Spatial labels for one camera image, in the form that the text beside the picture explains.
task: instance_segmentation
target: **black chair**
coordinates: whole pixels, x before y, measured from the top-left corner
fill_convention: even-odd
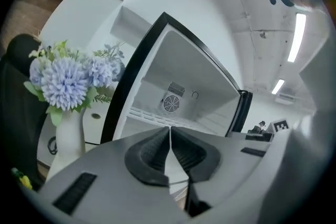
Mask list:
[[[33,189],[43,184],[37,170],[37,144],[46,118],[48,104],[24,87],[29,79],[32,58],[39,42],[21,34],[13,38],[0,60],[0,124],[1,145],[13,167],[31,180]]]

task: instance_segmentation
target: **white ceiling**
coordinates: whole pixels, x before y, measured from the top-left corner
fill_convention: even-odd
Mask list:
[[[218,0],[237,42],[244,84],[247,90],[270,95],[278,79],[286,81],[296,97],[294,106],[313,109],[310,95],[299,71],[328,35],[324,13],[303,12],[285,6],[280,0]],[[297,12],[307,14],[306,28],[295,63],[287,62]]]

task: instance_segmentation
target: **ceiling light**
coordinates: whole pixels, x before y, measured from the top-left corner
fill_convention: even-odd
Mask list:
[[[274,87],[272,94],[277,94],[277,92],[280,90],[280,88],[282,87],[282,85],[284,84],[284,80],[283,79],[279,79],[278,83],[276,84],[276,86]]]
[[[305,26],[306,26],[305,14],[297,13],[293,44],[292,44],[292,48],[290,49],[290,53],[289,53],[288,60],[287,60],[289,62],[294,62],[296,59],[296,56],[298,55],[301,42],[302,42],[302,38],[303,38],[303,33],[305,32],[304,31]]]

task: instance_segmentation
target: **yellow object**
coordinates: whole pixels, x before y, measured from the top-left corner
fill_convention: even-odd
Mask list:
[[[27,187],[29,189],[33,189],[32,185],[30,184],[30,180],[27,176],[21,177],[20,181],[21,181],[22,185],[24,185],[25,187]]]

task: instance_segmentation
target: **white vase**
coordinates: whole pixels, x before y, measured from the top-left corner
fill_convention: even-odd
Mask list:
[[[85,153],[83,114],[77,111],[65,111],[56,127],[57,154],[50,167],[47,180]]]

